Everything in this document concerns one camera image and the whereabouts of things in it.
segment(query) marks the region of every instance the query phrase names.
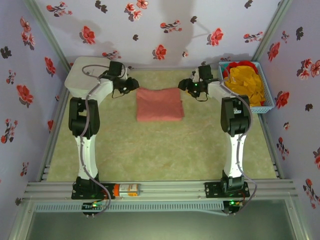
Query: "wall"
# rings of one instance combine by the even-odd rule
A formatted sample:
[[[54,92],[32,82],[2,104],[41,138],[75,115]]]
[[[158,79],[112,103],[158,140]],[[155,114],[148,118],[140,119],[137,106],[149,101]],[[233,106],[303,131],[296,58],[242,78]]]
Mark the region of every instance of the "wall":
[[[67,73],[24,2],[0,6],[0,239],[5,240],[27,183],[36,180]]]
[[[319,1],[293,1],[260,60],[277,107],[266,114],[286,178],[320,235]]]
[[[250,60],[280,0],[35,0],[70,63],[79,56],[134,68]]]

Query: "folded towel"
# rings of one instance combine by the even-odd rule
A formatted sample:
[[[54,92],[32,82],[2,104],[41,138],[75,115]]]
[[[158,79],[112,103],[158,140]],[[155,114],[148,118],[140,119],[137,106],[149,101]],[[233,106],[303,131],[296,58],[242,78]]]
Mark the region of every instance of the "folded towel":
[[[181,121],[185,116],[180,99],[180,89],[149,90],[138,88],[136,92],[138,122]]]

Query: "blue basket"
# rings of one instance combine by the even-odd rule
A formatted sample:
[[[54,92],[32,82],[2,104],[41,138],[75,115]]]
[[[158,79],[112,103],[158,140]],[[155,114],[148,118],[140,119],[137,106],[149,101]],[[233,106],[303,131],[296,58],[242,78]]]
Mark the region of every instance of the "blue basket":
[[[219,77],[220,77],[220,79],[224,79],[222,73],[230,63],[233,63],[233,61],[221,61],[221,62],[219,62]],[[264,102],[264,106],[252,106],[252,107],[250,107],[250,109],[251,109],[252,113],[265,114],[266,112],[268,112],[269,110],[271,110],[271,109],[273,109],[275,107],[275,103],[274,103],[274,101],[272,99],[272,96],[271,96],[271,93],[269,91],[268,84],[267,84],[264,72],[262,71],[260,63],[258,63],[256,61],[252,61],[252,63],[258,69],[258,74],[259,74],[260,78],[262,79],[262,82],[263,82],[263,85],[264,85],[265,102]]]

